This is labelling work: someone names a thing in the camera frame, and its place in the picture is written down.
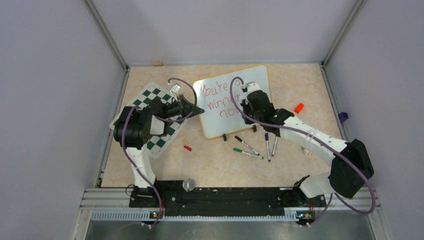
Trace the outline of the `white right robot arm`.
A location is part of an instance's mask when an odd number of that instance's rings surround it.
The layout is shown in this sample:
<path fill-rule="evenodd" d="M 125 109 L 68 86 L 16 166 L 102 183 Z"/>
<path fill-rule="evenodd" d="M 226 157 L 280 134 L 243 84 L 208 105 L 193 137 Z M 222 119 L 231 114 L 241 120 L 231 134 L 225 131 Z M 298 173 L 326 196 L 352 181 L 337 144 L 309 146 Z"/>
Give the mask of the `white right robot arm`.
<path fill-rule="evenodd" d="M 293 112 L 276 109 L 256 82 L 244 83 L 246 98 L 240 101 L 246 124 L 258 123 L 266 132 L 293 141 L 324 160 L 329 172 L 305 176 L 294 185 L 293 200 L 307 206 L 314 197 L 337 193 L 352 198 L 374 175 L 367 149 L 358 139 L 345 141 L 322 133 L 301 121 Z"/>

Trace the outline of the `red marker cap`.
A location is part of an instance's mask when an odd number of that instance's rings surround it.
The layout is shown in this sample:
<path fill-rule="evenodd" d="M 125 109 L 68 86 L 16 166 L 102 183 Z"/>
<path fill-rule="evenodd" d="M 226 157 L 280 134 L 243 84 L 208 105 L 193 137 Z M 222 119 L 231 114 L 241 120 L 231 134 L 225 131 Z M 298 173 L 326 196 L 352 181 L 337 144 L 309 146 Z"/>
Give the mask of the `red marker cap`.
<path fill-rule="evenodd" d="M 189 147 L 189 146 L 187 146 L 187 145 L 184 145 L 183 146 L 186 150 L 188 150 L 189 152 L 191 152 L 192 151 L 192 148 L 191 147 Z"/>

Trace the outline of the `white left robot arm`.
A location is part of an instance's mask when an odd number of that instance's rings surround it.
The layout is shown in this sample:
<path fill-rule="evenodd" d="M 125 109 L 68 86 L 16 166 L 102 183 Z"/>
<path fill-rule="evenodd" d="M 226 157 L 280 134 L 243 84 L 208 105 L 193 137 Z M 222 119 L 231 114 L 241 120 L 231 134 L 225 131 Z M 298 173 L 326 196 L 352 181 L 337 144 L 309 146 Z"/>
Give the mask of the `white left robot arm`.
<path fill-rule="evenodd" d="M 159 191 L 151 188 L 156 181 L 150 165 L 148 142 L 151 137 L 165 137 L 173 123 L 203 114 L 204 109 L 189 102 L 183 95 L 171 103 L 153 99 L 147 106 L 140 108 L 125 106 L 113 128 L 113 137 L 129 157 L 134 172 L 134 185 L 145 189 L 141 200 L 149 207 L 160 202 Z"/>

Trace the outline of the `yellow framed whiteboard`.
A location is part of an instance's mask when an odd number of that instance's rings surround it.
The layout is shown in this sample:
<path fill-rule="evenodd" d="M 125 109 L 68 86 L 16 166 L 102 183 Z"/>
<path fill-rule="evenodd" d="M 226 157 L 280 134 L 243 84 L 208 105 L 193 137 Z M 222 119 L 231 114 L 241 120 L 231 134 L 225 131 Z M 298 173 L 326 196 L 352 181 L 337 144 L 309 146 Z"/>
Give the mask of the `yellow framed whiteboard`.
<path fill-rule="evenodd" d="M 240 77 L 244 83 L 255 82 L 272 101 L 267 67 L 258 65 L 204 78 L 193 83 L 197 95 L 197 106 L 204 110 L 200 122 L 207 139 L 221 137 L 253 127 L 245 124 L 242 115 L 234 106 L 230 96 L 230 83 Z"/>

